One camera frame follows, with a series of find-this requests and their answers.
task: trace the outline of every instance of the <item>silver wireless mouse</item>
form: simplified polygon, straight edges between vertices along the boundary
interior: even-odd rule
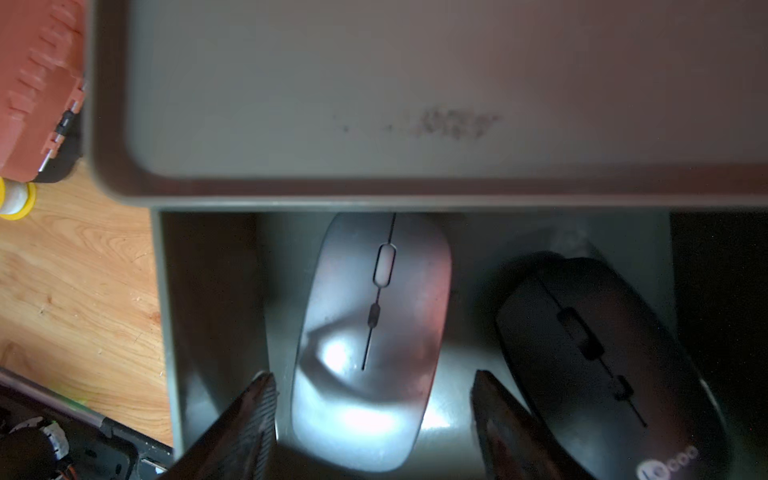
[[[387,472],[408,458],[442,342],[451,252],[419,214],[339,214],[293,375],[293,431],[311,455]]]

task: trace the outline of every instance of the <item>black wireless mouse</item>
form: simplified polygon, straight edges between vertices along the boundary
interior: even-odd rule
[[[706,385],[608,266],[551,261],[496,321],[532,413],[597,480],[726,478],[727,437]]]

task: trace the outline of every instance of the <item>computer mouse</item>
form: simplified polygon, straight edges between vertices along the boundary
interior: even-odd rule
[[[364,472],[405,462],[432,390],[450,283],[448,241],[427,216],[334,218],[293,376],[293,431],[309,454]]]
[[[728,441],[706,384],[610,267],[547,262],[496,323],[531,412],[597,480],[726,478]]]

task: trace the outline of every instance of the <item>tray rim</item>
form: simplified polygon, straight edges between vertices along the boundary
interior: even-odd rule
[[[140,167],[124,142],[127,8],[94,0],[88,27],[86,152],[97,185],[141,207],[453,210],[498,207],[765,207],[764,164],[644,164],[515,179],[176,179]]]

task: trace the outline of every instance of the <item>gray plastic tray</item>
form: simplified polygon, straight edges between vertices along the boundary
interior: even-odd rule
[[[147,206],[768,204],[768,3],[97,0],[94,171]]]

